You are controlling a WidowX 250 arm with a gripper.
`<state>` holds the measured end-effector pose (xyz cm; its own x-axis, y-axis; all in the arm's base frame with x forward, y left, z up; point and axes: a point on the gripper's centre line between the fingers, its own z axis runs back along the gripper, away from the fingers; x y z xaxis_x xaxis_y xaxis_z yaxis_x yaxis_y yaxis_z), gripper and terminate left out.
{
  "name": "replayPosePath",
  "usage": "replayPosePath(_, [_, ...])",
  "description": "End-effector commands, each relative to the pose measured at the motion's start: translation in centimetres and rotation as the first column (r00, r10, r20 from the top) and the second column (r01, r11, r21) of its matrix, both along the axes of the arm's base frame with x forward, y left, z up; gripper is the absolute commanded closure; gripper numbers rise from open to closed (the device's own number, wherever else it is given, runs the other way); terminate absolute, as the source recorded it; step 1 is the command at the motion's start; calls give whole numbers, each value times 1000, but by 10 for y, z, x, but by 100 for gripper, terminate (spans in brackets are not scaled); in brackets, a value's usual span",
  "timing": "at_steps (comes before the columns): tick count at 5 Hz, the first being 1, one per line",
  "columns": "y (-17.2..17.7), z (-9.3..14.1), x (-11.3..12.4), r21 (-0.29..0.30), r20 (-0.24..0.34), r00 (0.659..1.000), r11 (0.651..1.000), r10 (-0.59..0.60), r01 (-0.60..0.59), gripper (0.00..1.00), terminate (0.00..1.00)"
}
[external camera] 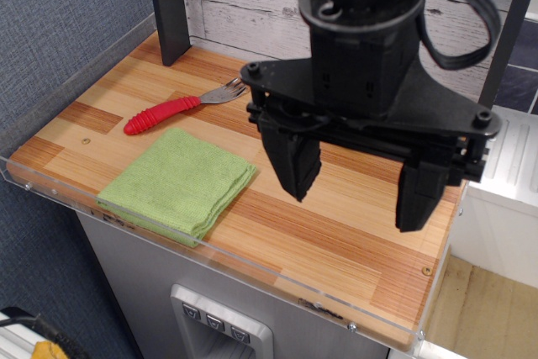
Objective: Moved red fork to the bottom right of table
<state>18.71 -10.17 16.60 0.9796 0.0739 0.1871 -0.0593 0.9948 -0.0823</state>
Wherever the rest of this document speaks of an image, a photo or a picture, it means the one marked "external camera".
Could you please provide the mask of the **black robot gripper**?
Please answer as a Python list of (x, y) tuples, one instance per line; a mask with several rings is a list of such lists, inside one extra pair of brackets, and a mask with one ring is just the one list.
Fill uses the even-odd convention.
[(482, 178), (501, 128), (488, 108), (438, 83), (419, 58), (415, 24), (355, 36), (315, 30), (305, 59), (258, 61), (240, 72), (250, 119), (282, 188), (302, 202), (322, 143), (401, 161), (396, 227), (422, 230), (445, 186)]

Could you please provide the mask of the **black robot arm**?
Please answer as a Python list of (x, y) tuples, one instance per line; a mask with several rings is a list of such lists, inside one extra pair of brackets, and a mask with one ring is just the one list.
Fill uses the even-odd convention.
[(424, 46), (442, 69), (475, 66), (501, 22), (492, 0), (466, 0), (487, 43), (444, 55), (425, 24), (425, 0), (298, 0), (309, 26), (307, 59), (251, 62), (250, 120), (282, 187), (302, 200), (319, 174), (322, 143), (401, 161), (395, 224), (421, 230), (448, 186), (479, 181), (497, 114), (453, 92), (423, 68)]

